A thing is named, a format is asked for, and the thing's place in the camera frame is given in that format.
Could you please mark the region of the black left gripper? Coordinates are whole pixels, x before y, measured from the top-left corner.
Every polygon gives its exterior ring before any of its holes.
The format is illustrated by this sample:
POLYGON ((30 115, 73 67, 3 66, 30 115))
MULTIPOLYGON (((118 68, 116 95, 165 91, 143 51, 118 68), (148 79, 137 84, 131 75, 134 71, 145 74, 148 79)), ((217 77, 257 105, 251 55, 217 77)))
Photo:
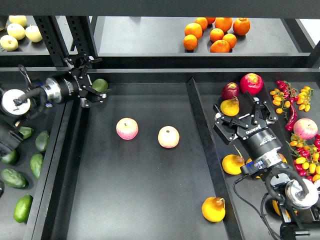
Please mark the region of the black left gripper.
POLYGON ((91 78, 87 74, 87 71, 92 69, 94 64, 101 62, 102 58, 94 58, 83 51, 63 60, 69 67, 69 71, 46 79, 47 100, 62 104, 79 99, 83 108, 104 104, 112 89, 97 91, 92 88, 91 78))

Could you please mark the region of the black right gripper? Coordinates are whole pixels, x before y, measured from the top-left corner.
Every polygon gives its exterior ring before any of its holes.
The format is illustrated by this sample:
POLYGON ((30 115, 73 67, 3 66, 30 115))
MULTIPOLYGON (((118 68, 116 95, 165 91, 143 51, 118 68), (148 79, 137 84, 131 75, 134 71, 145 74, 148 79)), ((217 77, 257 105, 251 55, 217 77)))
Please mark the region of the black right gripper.
POLYGON ((276 155, 283 145, 268 127, 279 119, 274 108, 269 101, 260 100, 248 91, 244 96, 252 107, 251 116, 227 116, 214 104, 213 129, 226 145, 238 139, 253 160, 267 154, 276 155))

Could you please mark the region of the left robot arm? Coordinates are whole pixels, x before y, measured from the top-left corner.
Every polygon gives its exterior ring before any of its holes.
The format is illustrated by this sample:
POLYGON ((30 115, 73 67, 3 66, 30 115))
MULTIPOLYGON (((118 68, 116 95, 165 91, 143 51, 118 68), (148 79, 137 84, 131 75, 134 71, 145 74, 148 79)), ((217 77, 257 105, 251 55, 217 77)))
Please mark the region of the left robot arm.
POLYGON ((21 123, 35 119, 52 103, 64 104, 79 98, 83 108, 103 104, 110 89, 94 87, 88 74, 88 70, 101 61, 102 58, 86 52, 72 55, 65 58, 67 72, 49 76, 41 85, 34 84, 27 69, 20 64, 18 69, 25 79, 26 90, 0 91, 0 115, 13 118, 12 123, 0 119, 0 155, 10 154, 23 141, 23 134, 18 130, 21 123))

